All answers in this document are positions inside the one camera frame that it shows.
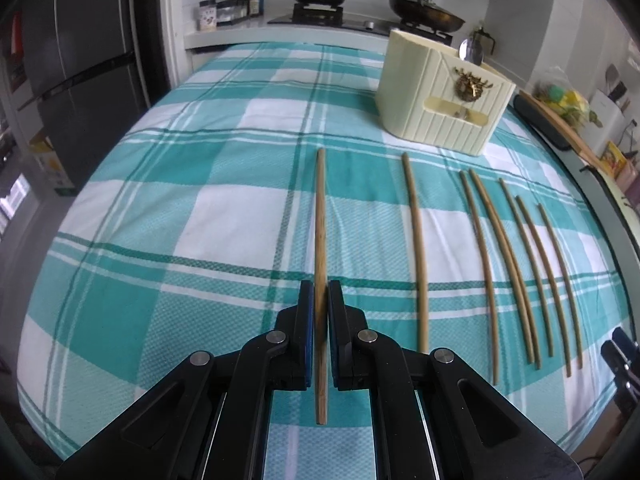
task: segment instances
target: wooden stick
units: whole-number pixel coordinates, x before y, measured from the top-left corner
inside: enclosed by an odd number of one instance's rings
[[[507,187],[503,179],[500,179],[500,185],[502,186],[504,195],[507,197],[507,202],[509,203],[509,207],[511,208],[511,213],[513,213],[513,217],[515,218],[516,225],[518,227],[518,232],[520,233],[520,238],[522,238],[522,243],[524,244],[524,248],[527,251],[527,256],[529,257],[529,261],[531,263],[531,270],[533,271],[533,277],[536,280],[536,288],[538,289],[538,295],[540,297],[540,308],[542,309],[542,317],[545,322],[546,342],[548,345],[549,357],[553,357],[554,356],[554,336],[553,336],[553,332],[551,332],[551,323],[549,322],[549,310],[546,306],[545,289],[542,286],[542,280],[540,279],[540,272],[538,270],[538,264],[536,263],[536,257],[533,255],[533,249],[531,248],[531,244],[529,243],[529,237],[527,237],[527,233],[524,231],[522,220],[520,220],[518,209],[516,208],[513,198],[511,197],[509,188]]]
[[[531,308],[531,302],[529,301],[529,293],[527,292],[527,285],[524,282],[524,277],[522,276],[522,270],[520,269],[520,264],[518,263],[518,259],[516,258],[516,253],[513,250],[513,246],[511,245],[511,241],[507,236],[507,231],[504,229],[504,225],[502,225],[502,232],[504,237],[508,241],[509,251],[511,253],[511,259],[513,261],[513,266],[516,269],[516,274],[518,275],[518,281],[520,282],[520,290],[522,291],[522,299],[524,300],[524,310],[527,313],[527,320],[529,321],[529,330],[531,332],[531,344],[533,346],[533,359],[536,364],[536,370],[540,370],[542,368],[542,355],[540,354],[540,342],[538,341],[538,327],[536,326],[536,320],[533,318],[533,309]]]
[[[518,314],[520,316],[520,324],[522,325],[522,336],[524,338],[525,348],[527,350],[527,361],[529,363],[533,362],[533,343],[531,341],[531,330],[529,327],[529,318],[527,317],[527,311],[524,305],[524,297],[522,295],[522,290],[520,288],[520,279],[518,278],[518,271],[515,268],[515,264],[513,261],[511,249],[511,244],[509,243],[509,239],[504,235],[504,228],[502,227],[502,222],[500,221],[500,217],[495,213],[494,205],[489,198],[486,189],[484,188],[484,184],[480,177],[476,174],[474,170],[469,170],[471,178],[476,184],[476,188],[478,189],[478,193],[480,194],[480,198],[484,203],[484,208],[486,209],[487,214],[489,215],[489,220],[494,228],[494,234],[496,239],[498,240],[498,245],[500,245],[500,252],[502,252],[502,257],[504,259],[504,264],[507,267],[507,271],[509,273],[509,278],[511,280],[511,287],[513,288],[513,295],[516,298],[516,306],[518,307]]]
[[[327,361],[326,361],[326,227],[324,224],[324,148],[318,150],[316,160],[316,268],[314,276],[315,313],[315,375],[316,424],[327,422]]]
[[[554,233],[554,229],[551,227],[551,222],[549,218],[546,216],[545,208],[542,204],[538,204],[538,208],[540,209],[540,214],[542,215],[542,220],[546,225],[546,230],[549,231],[549,237],[551,238],[551,243],[554,245],[554,249],[556,250],[556,256],[558,256],[558,263],[560,263],[560,270],[562,270],[562,277],[564,278],[564,286],[566,287],[566,294],[569,297],[569,307],[571,308],[571,317],[574,320],[574,332],[575,332],[575,348],[578,352],[578,370],[582,369],[582,335],[580,334],[580,320],[578,319],[578,309],[575,306],[575,298],[574,292],[571,289],[571,279],[569,278],[569,272],[566,268],[566,263],[564,262],[564,257],[562,256],[562,249],[560,248],[560,244],[558,243],[558,239],[556,238],[556,234]]]
[[[474,221],[474,228],[476,230],[476,239],[478,240],[478,248],[480,249],[480,256],[482,257],[482,272],[484,273],[484,288],[486,289],[486,300],[489,304],[489,318],[491,320],[491,355],[493,361],[493,376],[494,385],[498,384],[500,373],[500,343],[498,334],[498,313],[495,308],[495,295],[494,295],[494,277],[491,272],[491,264],[489,263],[489,253],[486,249],[486,243],[484,242],[484,235],[482,234],[482,225],[480,223],[480,217],[478,210],[476,209],[476,202],[474,201],[473,193],[469,183],[466,181],[464,171],[460,171],[460,180],[462,180],[462,187],[465,189],[466,201],[469,204],[469,210],[471,211],[471,218]]]
[[[538,248],[538,252],[540,253],[540,259],[542,259],[542,264],[545,267],[546,276],[549,278],[549,285],[551,286],[551,292],[554,295],[554,303],[556,304],[556,313],[558,314],[558,323],[560,324],[560,334],[562,336],[562,348],[564,351],[564,362],[566,365],[566,376],[571,377],[571,350],[569,348],[569,336],[566,329],[566,321],[564,320],[564,311],[562,310],[560,294],[558,293],[558,284],[556,283],[554,272],[553,272],[553,269],[551,268],[551,263],[549,263],[549,258],[548,256],[546,256],[545,247],[542,244],[542,240],[540,239],[538,230],[536,229],[536,226],[533,223],[533,220],[531,219],[531,215],[529,214],[527,207],[524,205],[524,202],[519,196],[516,197],[516,202],[520,206],[522,215],[524,216],[524,219],[527,222],[527,225],[529,226],[529,231],[531,231],[531,235],[533,236],[533,241],[536,243],[536,247]]]
[[[411,171],[409,155],[402,154],[404,178],[409,192],[409,207],[411,209],[411,227],[414,232],[415,255],[415,284],[418,293],[418,352],[429,353],[429,288],[427,282],[427,263],[424,256],[424,241],[422,240],[422,219],[420,218],[420,203],[415,191],[414,174]]]

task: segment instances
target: metal screw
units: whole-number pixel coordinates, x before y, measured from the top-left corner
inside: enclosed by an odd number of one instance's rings
[[[282,343],[286,339],[287,335],[282,330],[271,330],[267,333],[267,341],[269,343]]]
[[[209,362],[209,354],[203,350],[198,350],[191,354],[189,357],[189,362],[195,366],[202,366]]]
[[[375,330],[364,329],[358,332],[358,339],[360,341],[364,341],[365,343],[373,343],[376,339],[378,339],[378,332]]]
[[[447,364],[453,361],[453,352],[448,348],[438,348],[433,356],[436,358],[436,361]]]

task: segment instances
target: shelf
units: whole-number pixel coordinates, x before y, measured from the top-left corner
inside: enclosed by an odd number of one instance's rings
[[[379,54],[386,52],[388,38],[385,36],[311,25],[269,25],[267,22],[271,19],[273,16],[262,16],[245,20],[236,25],[223,25],[212,32],[192,32],[184,36],[184,47],[189,50],[224,44],[284,41],[357,48]]]

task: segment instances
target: plastic bag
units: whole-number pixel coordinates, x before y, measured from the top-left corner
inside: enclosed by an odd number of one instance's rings
[[[536,86],[535,97],[576,131],[587,122],[602,127],[598,116],[590,109],[587,99],[574,90],[569,78],[559,66],[551,67],[543,73]]]

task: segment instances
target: plaid tablecloth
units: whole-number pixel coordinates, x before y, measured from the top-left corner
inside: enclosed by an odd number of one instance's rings
[[[543,368],[526,364],[514,297],[486,218],[499,310],[497,388],[571,451],[612,396],[601,341],[628,326],[620,277],[572,181],[507,110],[483,156],[406,142],[379,125],[383,57],[313,44],[238,45],[149,111],[100,165],[44,261],[22,331],[20,402],[67,457],[185,356],[239,349],[295,304],[314,261],[316,151],[326,156],[328,273],[370,326],[416,348],[415,269],[400,156],[417,181],[430,280],[430,345],[456,351],[490,379],[481,260],[458,176],[484,178],[527,281]],[[538,294],[497,179],[529,206],[564,301],[564,283],[535,208],[559,235],[575,291],[584,368],[565,377],[546,354]],[[486,216],[478,196],[476,200]],[[274,396],[266,478],[372,478],[366,392],[332,389],[329,425],[314,393]]]

